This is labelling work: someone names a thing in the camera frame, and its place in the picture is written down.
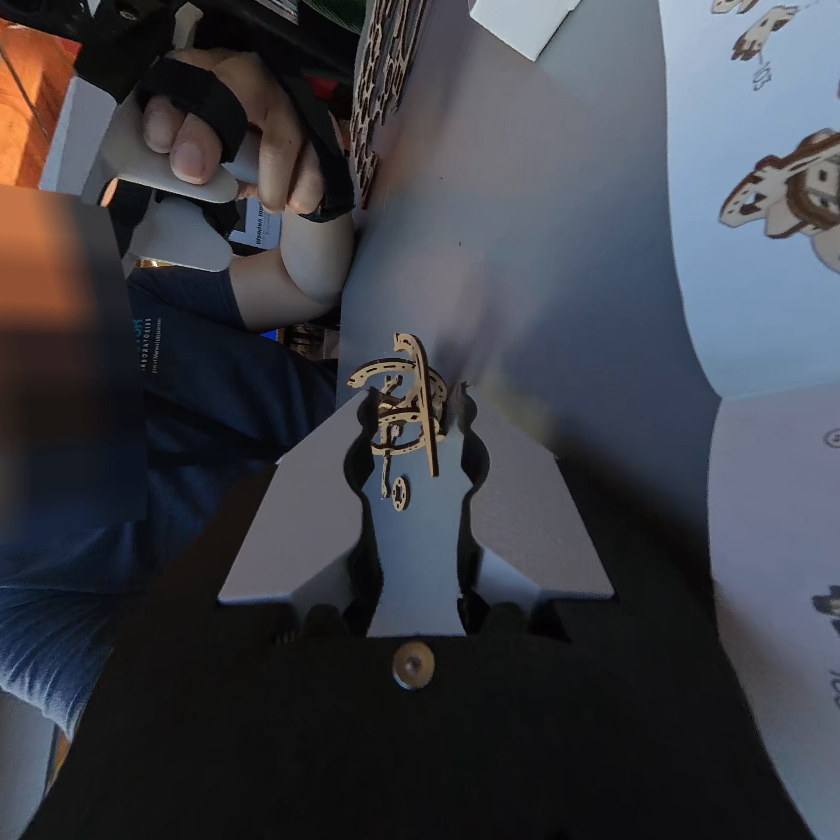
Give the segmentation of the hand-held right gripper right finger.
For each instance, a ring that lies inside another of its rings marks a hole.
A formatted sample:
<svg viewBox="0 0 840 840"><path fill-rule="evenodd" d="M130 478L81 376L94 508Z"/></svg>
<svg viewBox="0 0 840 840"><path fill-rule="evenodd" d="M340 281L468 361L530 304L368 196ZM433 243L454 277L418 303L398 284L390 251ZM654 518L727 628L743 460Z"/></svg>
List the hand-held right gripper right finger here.
<svg viewBox="0 0 840 840"><path fill-rule="evenodd" d="M611 600L614 587L557 466L467 384L454 401L460 467L470 486L457 536L457 611L477 633L491 607L530 623L555 600Z"/></svg>

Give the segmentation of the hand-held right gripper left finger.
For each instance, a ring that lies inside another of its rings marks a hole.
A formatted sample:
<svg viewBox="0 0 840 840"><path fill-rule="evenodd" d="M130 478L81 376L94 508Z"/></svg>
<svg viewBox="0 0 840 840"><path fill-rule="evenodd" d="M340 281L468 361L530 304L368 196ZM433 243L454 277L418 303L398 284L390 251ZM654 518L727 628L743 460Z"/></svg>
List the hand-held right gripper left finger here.
<svg viewBox="0 0 840 840"><path fill-rule="evenodd" d="M217 600L283 603L303 623L337 608L367 633L383 590L373 514L363 487L374 473L378 398L364 388L277 463Z"/></svg>

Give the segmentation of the small wooden model assembly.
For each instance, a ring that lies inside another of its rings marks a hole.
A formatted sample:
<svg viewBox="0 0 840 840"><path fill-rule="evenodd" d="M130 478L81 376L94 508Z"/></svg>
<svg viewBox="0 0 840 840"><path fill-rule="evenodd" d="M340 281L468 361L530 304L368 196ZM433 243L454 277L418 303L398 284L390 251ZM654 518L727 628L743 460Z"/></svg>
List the small wooden model assembly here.
<svg viewBox="0 0 840 840"><path fill-rule="evenodd" d="M391 498L397 510L407 506L408 490L393 490L390 463L397 456L423 450L431 477L438 476L437 446L445 437L444 418L447 383L431 367L421 340L413 333L393 334L395 356L363 363L347 377L351 388L383 376L378 388L377 430L371 453L383 458L381 497Z"/></svg>

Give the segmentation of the laser-cut wooden parts sheet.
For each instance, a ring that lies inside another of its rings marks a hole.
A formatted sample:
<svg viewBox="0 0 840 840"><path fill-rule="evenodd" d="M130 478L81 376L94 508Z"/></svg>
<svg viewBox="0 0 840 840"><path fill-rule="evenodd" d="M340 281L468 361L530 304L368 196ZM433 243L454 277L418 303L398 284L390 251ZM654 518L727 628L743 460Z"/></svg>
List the laser-cut wooden parts sheet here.
<svg viewBox="0 0 840 840"><path fill-rule="evenodd" d="M350 167L360 208L368 204L380 160L374 133L401 104L425 7L427 1L365 1L350 118Z"/></svg>

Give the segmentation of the person's left hand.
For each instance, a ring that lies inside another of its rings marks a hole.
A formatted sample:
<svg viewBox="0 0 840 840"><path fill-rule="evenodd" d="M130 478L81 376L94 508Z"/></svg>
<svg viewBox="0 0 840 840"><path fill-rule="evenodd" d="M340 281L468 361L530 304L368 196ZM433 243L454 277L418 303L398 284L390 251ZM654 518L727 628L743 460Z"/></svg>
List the person's left hand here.
<svg viewBox="0 0 840 840"><path fill-rule="evenodd" d="M315 211L325 191L317 154L287 93L261 58L253 51L223 48L171 50L165 57L214 73L261 133L258 180L250 193L270 213ZM148 100L143 138L151 151L167 154L171 171L184 183L210 181L221 163L221 141L211 127L167 97Z"/></svg>

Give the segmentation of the person in blue shirt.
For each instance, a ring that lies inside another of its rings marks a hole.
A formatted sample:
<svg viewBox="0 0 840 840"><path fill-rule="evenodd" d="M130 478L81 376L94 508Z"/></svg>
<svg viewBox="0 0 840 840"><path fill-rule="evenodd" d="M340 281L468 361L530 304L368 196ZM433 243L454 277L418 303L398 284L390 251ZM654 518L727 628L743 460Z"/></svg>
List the person in blue shirt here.
<svg viewBox="0 0 840 840"><path fill-rule="evenodd" d="M201 534L233 484L333 413L335 363L247 331L227 270L137 268L127 287L148 443L147 516L1 547L3 606L140 593Z"/></svg>

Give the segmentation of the black white marker sign board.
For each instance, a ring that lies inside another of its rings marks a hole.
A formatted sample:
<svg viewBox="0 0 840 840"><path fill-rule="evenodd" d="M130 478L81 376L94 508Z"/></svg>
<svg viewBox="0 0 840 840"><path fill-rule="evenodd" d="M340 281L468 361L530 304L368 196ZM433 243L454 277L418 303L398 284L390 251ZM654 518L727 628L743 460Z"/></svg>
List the black white marker sign board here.
<svg viewBox="0 0 840 840"><path fill-rule="evenodd" d="M254 198L240 198L234 203L237 223L228 234L228 241L237 246L273 250L280 243L281 216L270 214L263 204Z"/></svg>

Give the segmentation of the person's blue jeans leg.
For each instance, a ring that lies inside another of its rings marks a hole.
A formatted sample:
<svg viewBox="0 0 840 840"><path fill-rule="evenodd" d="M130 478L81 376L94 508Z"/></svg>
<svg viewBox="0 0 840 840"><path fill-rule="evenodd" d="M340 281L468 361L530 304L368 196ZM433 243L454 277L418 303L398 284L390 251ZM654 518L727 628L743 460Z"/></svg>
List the person's blue jeans leg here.
<svg viewBox="0 0 840 840"><path fill-rule="evenodd" d="M73 740L123 621L141 594L1 588L1 688Z"/></svg>

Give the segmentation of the white instruction booklet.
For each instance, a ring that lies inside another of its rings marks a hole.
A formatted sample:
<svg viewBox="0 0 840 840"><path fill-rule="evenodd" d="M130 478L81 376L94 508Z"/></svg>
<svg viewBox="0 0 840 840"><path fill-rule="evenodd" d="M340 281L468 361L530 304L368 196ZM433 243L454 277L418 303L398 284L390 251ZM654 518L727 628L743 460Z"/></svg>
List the white instruction booklet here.
<svg viewBox="0 0 840 840"><path fill-rule="evenodd" d="M718 627L775 771L838 838L838 1L660 1L670 227L720 396Z"/></svg>

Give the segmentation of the white cardboard box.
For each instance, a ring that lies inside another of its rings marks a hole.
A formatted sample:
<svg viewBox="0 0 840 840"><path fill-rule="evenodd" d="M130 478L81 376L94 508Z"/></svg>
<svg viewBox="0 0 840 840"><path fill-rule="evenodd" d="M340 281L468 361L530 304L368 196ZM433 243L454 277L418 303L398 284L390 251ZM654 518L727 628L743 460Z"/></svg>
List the white cardboard box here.
<svg viewBox="0 0 840 840"><path fill-rule="evenodd" d="M520 56L535 61L580 1L468 1L470 17Z"/></svg>

